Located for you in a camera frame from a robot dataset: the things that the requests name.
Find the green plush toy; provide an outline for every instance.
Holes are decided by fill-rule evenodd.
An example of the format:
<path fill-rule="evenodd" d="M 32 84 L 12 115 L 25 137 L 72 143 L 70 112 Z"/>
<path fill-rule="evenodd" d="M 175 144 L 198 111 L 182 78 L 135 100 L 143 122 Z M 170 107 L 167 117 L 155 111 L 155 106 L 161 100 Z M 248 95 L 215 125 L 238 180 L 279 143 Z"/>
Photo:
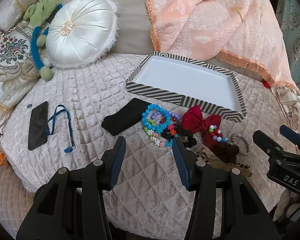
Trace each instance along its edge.
<path fill-rule="evenodd" d="M 34 64 L 40 71 L 43 80 L 50 81 L 52 79 L 52 71 L 50 68 L 44 66 L 40 59 L 38 47 L 45 44 L 49 28 L 39 37 L 40 29 L 43 23 L 50 17 L 53 11 L 62 7 L 60 0 L 39 0 L 37 3 L 28 7 L 23 17 L 24 20 L 30 19 L 30 26 L 34 29 L 31 40 L 31 53 Z"/>

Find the green plush foot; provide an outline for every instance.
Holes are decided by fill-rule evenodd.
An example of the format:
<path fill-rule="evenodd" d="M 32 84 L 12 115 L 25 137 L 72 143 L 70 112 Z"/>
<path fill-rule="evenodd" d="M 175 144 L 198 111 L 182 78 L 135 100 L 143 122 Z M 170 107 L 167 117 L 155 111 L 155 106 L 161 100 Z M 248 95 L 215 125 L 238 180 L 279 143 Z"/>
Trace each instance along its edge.
<path fill-rule="evenodd" d="M 40 75 L 41 75 L 42 79 L 46 82 L 50 81 L 53 77 L 51 69 L 46 66 L 44 66 L 40 69 Z"/>
<path fill-rule="evenodd" d="M 44 44 L 46 44 L 46 39 L 47 36 L 46 35 L 41 35 L 38 39 L 37 39 L 37 46 L 39 48 L 41 48 Z"/>

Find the pink quilted fabric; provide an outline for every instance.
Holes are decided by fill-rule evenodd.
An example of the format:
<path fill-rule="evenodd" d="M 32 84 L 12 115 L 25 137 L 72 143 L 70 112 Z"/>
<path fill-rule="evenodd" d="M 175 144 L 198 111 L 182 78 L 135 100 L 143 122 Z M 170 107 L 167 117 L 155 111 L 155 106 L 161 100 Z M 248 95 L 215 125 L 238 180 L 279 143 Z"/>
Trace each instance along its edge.
<path fill-rule="evenodd" d="M 217 55 L 299 89 L 269 0 L 147 0 L 154 48 L 197 60 Z"/>

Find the smartphone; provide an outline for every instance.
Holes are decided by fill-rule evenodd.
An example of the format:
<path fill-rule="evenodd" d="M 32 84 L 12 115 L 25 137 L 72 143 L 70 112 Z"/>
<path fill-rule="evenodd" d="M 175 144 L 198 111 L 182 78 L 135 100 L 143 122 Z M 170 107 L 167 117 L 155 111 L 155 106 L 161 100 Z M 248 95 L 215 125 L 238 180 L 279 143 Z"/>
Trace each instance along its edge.
<path fill-rule="evenodd" d="M 28 135 L 29 151 L 33 151 L 48 141 L 48 135 L 45 132 L 47 123 L 48 102 L 45 101 L 31 111 Z"/>

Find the silver bolt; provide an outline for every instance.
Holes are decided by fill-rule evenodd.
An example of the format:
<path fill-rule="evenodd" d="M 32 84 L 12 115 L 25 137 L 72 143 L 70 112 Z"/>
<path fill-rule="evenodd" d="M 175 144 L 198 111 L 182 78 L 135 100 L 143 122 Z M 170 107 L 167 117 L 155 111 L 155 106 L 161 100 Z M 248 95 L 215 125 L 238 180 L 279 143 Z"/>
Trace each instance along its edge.
<path fill-rule="evenodd" d="M 67 169 L 65 167 L 62 167 L 58 170 L 59 174 L 65 174 L 67 172 Z"/>
<path fill-rule="evenodd" d="M 95 161 L 93 162 L 93 165 L 95 165 L 95 166 L 100 166 L 100 165 L 102 165 L 102 160 L 95 160 Z"/>
<path fill-rule="evenodd" d="M 239 175 L 239 174 L 240 174 L 240 170 L 237 169 L 237 168 L 233 168 L 231 171 L 232 171 L 232 173 L 234 173 L 235 175 Z"/>
<path fill-rule="evenodd" d="M 206 163 L 204 161 L 197 161 L 197 165 L 203 167 L 206 165 Z"/>

